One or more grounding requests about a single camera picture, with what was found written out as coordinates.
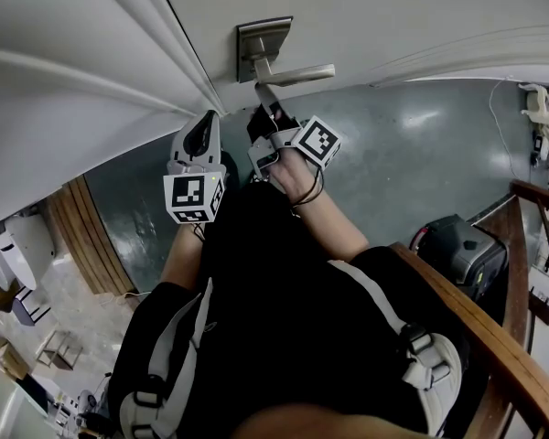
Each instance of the gray floor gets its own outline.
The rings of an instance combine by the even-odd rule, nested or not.
[[[467,219],[503,197],[513,174],[489,109],[496,81],[416,81],[357,86],[283,102],[297,120],[315,114],[344,136],[325,172],[326,189],[372,245],[408,243],[425,223],[457,213]],[[503,82],[493,108],[523,180],[531,173],[531,125],[524,92]],[[246,125],[253,110],[222,121],[222,142],[241,178],[251,173]],[[156,285],[176,226],[164,211],[162,176],[170,137],[122,155],[87,174],[94,201],[123,264],[141,291]],[[533,215],[525,229],[538,234]]]

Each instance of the hand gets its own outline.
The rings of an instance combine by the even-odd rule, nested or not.
[[[282,148],[279,155],[279,160],[268,170],[283,187],[291,203],[295,203],[313,187],[315,177],[305,158],[295,148]]]

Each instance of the wooden railing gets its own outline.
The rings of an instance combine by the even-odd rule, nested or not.
[[[549,240],[549,192],[514,181],[511,191],[536,203]],[[549,438],[549,376],[522,346],[471,299],[400,243],[392,249],[414,268],[466,329],[475,358],[491,374],[500,391],[513,404],[537,437]]]

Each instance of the white box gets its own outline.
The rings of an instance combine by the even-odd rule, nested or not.
[[[225,192],[221,172],[164,176],[165,207],[178,224],[213,222]]]
[[[293,146],[323,171],[339,151],[341,136],[314,115],[293,139]]]

